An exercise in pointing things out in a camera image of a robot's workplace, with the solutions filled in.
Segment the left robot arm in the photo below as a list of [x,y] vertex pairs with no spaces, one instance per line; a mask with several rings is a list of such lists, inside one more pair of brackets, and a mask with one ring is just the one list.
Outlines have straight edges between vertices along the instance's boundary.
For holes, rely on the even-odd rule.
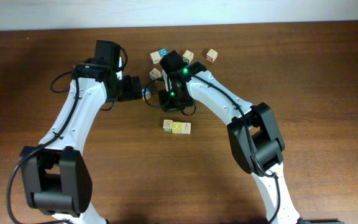
[[75,65],[68,96],[57,119],[37,146],[26,146],[13,174],[20,172],[30,208],[54,223],[107,223],[91,203],[93,183],[83,149],[105,103],[142,98],[139,77],[124,76],[128,56],[119,44],[98,40],[94,56]]

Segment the green label wooden block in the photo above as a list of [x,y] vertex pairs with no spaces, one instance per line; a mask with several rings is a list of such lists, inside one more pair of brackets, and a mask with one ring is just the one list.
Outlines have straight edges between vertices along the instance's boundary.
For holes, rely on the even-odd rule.
[[163,121],[163,130],[165,132],[172,132],[173,129],[173,120],[165,119]]

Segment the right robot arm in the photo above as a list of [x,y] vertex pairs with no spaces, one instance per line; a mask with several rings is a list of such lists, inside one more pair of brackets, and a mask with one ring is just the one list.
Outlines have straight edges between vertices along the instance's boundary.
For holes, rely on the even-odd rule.
[[285,143],[273,111],[266,103],[254,105],[220,84],[200,62],[186,63],[172,51],[160,61],[166,89],[158,93],[164,112],[204,104],[227,127],[234,160],[250,174],[259,189],[269,223],[299,223],[285,183]]

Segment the blue label wooden block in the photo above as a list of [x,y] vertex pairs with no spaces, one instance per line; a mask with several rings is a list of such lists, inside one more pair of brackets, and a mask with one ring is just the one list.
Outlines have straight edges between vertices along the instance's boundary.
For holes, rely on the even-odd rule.
[[191,123],[182,123],[181,124],[181,133],[190,134],[191,133]]

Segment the yellow letter wooden block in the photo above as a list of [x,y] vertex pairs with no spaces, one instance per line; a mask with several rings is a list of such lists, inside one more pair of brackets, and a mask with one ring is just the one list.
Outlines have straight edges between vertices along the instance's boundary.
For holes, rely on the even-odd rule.
[[182,126],[182,122],[174,121],[172,123],[172,133],[181,134],[181,130],[182,130],[181,126]]

